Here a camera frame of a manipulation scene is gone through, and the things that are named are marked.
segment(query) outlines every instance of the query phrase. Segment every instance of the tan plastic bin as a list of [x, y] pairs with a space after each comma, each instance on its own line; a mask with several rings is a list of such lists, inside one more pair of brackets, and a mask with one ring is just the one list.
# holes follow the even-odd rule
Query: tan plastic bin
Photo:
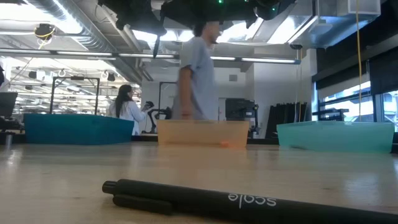
[[249, 121], [158, 120], [159, 145], [246, 147]]

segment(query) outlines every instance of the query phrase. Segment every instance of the pen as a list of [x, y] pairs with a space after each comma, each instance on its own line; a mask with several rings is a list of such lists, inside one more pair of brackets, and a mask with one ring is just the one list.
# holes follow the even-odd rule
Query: pen
[[170, 215], [189, 212], [244, 223], [398, 223], [398, 215], [193, 189], [137, 180], [106, 181], [102, 191], [122, 207]]

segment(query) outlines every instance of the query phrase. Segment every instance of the desk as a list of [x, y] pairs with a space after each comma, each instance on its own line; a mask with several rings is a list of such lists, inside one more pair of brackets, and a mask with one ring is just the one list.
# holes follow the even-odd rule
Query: desk
[[0, 146], [1, 223], [224, 223], [117, 207], [101, 186], [121, 178], [398, 214], [391, 154], [21, 144]]

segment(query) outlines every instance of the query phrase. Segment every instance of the blue plastic bin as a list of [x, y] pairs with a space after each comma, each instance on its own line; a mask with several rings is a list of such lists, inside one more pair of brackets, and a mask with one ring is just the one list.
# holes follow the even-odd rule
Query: blue plastic bin
[[25, 114], [28, 143], [99, 145], [131, 141], [133, 121], [85, 114]]
[[390, 153], [394, 124], [309, 121], [277, 126], [279, 144], [313, 151]]

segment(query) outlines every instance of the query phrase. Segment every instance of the gray t-shirt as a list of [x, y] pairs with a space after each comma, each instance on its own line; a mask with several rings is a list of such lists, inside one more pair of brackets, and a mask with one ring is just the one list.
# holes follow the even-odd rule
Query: gray t-shirt
[[[180, 67], [189, 66], [192, 70], [193, 119], [217, 120], [218, 96], [216, 90], [214, 64], [210, 58], [205, 41], [195, 37], [183, 45], [180, 54]], [[173, 119], [181, 119], [180, 92], [177, 82], [177, 94], [173, 105]]]

